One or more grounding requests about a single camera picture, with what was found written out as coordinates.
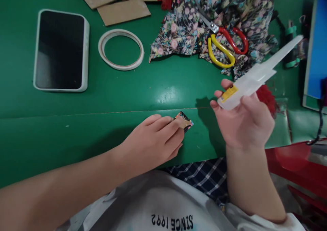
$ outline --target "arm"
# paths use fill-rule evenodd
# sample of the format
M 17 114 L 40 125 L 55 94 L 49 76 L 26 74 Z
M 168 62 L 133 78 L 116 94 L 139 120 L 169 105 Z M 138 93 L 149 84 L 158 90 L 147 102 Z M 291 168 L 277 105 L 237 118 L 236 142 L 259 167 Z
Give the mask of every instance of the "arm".
M 223 79 L 223 88 L 232 82 Z M 216 91 L 219 98 L 222 91 Z M 227 183 L 231 202 L 248 215 L 256 214 L 275 223 L 284 222 L 286 212 L 270 178 L 264 146 L 275 122 L 256 94 L 243 97 L 231 111 L 211 101 L 226 141 Z
M 110 151 L 0 189 L 0 230 L 53 231 L 128 179 L 172 159 L 181 119 L 152 115 Z
M 248 215 L 257 214 L 274 223 L 283 223 L 286 212 L 270 178 L 264 148 L 226 147 L 227 183 L 232 204 Z

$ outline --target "blue board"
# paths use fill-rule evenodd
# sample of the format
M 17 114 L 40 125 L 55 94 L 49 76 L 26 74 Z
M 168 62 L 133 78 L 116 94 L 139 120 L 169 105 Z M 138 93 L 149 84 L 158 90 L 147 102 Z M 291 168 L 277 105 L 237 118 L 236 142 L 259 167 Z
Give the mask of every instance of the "blue board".
M 315 14 L 315 17 L 313 17 L 315 22 L 312 22 L 311 25 L 314 29 L 311 30 L 310 36 L 312 46 L 308 55 L 306 74 L 308 86 L 305 93 L 308 96 L 320 99 L 322 93 L 321 82 L 327 77 L 327 0 L 317 0 L 313 14 Z

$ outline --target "white phone case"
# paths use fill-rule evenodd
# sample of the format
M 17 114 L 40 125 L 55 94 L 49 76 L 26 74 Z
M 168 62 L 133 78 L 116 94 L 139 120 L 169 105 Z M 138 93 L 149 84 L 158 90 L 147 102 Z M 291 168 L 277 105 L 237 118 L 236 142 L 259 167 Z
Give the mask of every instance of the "white phone case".
M 38 40 L 40 35 L 40 20 L 42 12 L 50 11 L 50 12 L 58 12 L 58 13 L 66 13 L 71 15 L 78 15 L 84 19 L 84 40 L 83 40 L 83 63 L 82 63 L 82 85 L 78 89 L 49 89 L 49 88 L 40 88 L 36 85 L 36 65 L 37 65 L 37 53 L 38 53 Z M 33 85 L 38 90 L 43 90 L 47 92 L 83 92 L 88 87 L 88 72 L 89 72 L 89 35 L 90 35 L 90 24 L 86 20 L 83 15 L 70 13 L 70 12 L 62 12 L 51 9 L 42 9 L 38 13 L 37 19 L 37 32 L 36 32 L 36 48 L 35 48 L 35 61 L 34 61 L 34 77 L 33 77 Z

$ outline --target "hand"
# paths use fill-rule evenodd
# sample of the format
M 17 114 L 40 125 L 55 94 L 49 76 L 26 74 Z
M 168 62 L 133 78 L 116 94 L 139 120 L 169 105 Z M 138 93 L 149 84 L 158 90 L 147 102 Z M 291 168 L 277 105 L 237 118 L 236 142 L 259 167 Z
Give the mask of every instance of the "hand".
M 232 84 L 227 79 L 221 81 L 225 90 Z M 215 91 L 217 98 L 222 94 L 222 91 Z M 216 114 L 227 148 L 264 148 L 275 122 L 268 107 L 259 101 L 256 93 L 250 97 L 243 96 L 241 104 L 230 111 L 221 108 L 217 101 L 211 101 L 210 105 Z
M 181 122 L 181 117 L 173 121 L 170 116 L 151 115 L 113 149 L 118 160 L 124 162 L 134 177 L 176 157 L 184 139 Z

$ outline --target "white t-shirt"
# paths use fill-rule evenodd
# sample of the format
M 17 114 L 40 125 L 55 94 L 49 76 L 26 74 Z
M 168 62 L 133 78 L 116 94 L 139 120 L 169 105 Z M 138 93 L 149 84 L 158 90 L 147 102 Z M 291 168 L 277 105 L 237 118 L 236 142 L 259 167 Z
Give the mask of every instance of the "white t-shirt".
M 123 183 L 70 223 L 69 231 L 304 230 L 293 214 L 287 214 L 285 223 L 274 224 L 233 204 L 223 213 L 204 193 L 162 171 Z

